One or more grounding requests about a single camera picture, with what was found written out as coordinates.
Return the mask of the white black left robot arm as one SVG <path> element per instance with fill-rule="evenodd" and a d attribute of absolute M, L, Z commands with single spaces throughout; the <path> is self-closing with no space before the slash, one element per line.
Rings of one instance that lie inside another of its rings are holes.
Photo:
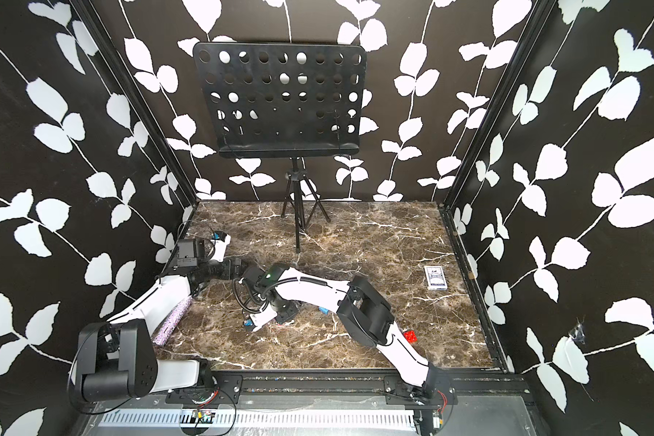
<path fill-rule="evenodd" d="M 66 382 L 70 403 L 80 408 L 187 388 L 201 391 L 191 403 L 210 403 L 219 388 L 207 365 L 199 360 L 158 360 L 154 335 L 172 331 L 170 315 L 206 283 L 238 279 L 246 268 L 247 262 L 234 258 L 172 261 L 128 308 L 106 322 L 83 328 Z"/>

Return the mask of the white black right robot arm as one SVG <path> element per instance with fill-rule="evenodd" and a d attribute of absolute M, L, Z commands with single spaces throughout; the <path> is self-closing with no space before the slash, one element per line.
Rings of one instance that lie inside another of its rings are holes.
<path fill-rule="evenodd" d="M 414 349 L 396 323 L 392 305 L 367 277 L 356 274 L 349 281 L 328 280 L 276 263 L 266 271 L 249 267 L 234 281 L 235 287 L 239 285 L 258 305 L 247 311 L 247 329 L 256 332 L 272 321 L 287 323 L 301 304 L 323 308 L 336 314 L 356 343 L 378 350 L 415 395 L 439 400 L 441 405 L 457 403 L 449 376 Z"/>

